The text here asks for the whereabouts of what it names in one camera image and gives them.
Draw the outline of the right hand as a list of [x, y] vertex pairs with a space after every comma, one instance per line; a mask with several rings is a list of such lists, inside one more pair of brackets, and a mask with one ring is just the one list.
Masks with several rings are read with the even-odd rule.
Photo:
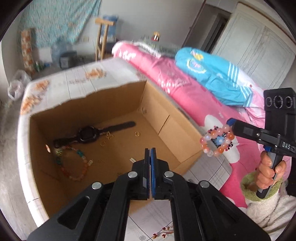
[[260, 158], [261, 160], [254, 178], [255, 190], [267, 189], [269, 186], [274, 185], [283, 177], [287, 168], [286, 162], [281, 161], [275, 169], [273, 169], [271, 158], [266, 151], [260, 154]]

